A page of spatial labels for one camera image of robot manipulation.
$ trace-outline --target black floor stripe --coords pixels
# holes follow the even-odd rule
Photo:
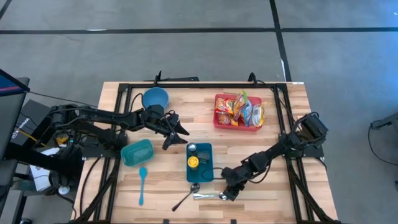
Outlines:
[[[274,28],[171,28],[171,29],[95,29],[95,30],[0,30],[0,34],[192,34],[192,33],[261,33]]]
[[[4,13],[6,13],[8,6],[11,4],[11,1],[12,0],[7,0],[6,3],[4,3],[4,5],[2,6],[2,8],[0,10],[0,20],[4,16]]]
[[[282,32],[398,32],[398,27],[282,28]]]
[[[292,76],[290,75],[290,68],[289,68],[289,63],[287,61],[284,38],[282,36],[282,30],[280,28],[278,11],[276,9],[275,0],[269,0],[269,4],[271,5],[272,18],[274,20],[274,25],[275,25],[275,33],[276,33],[276,39],[278,41],[279,55],[280,55],[280,59],[282,59],[282,61],[283,61],[282,66],[284,67],[285,80],[287,82],[291,82]]]

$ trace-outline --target small bottle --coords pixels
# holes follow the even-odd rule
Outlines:
[[[191,169],[197,170],[199,166],[199,159],[196,156],[191,156],[188,158],[187,164]]]
[[[195,143],[188,144],[187,149],[191,156],[197,155],[197,145]]]

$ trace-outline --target red basket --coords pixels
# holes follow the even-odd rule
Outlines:
[[[216,108],[216,102],[217,98],[224,98],[224,99],[230,99],[230,100],[235,100],[236,95],[230,95],[230,94],[217,94],[215,101],[214,101],[214,108]],[[261,104],[261,98],[259,97],[251,97],[248,96],[249,101],[251,102],[252,105],[258,105]],[[258,131],[261,129],[261,127],[256,128],[254,126],[247,127],[244,125],[242,119],[238,119],[238,124],[239,126],[233,126],[233,125],[225,125],[225,124],[219,124],[218,123],[218,115],[216,111],[214,112],[214,118],[213,118],[213,124],[215,128],[223,128],[223,129],[233,129],[233,130],[242,130],[242,131]]]

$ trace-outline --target blue plastic spoon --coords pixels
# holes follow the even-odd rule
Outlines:
[[[144,181],[147,176],[148,171],[145,167],[141,167],[139,169],[139,175],[141,177],[141,195],[139,196],[139,205],[142,206],[144,204]]]

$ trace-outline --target teal container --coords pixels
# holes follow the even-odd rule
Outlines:
[[[154,158],[155,151],[148,139],[124,146],[120,151],[123,163],[126,166],[136,166]]]

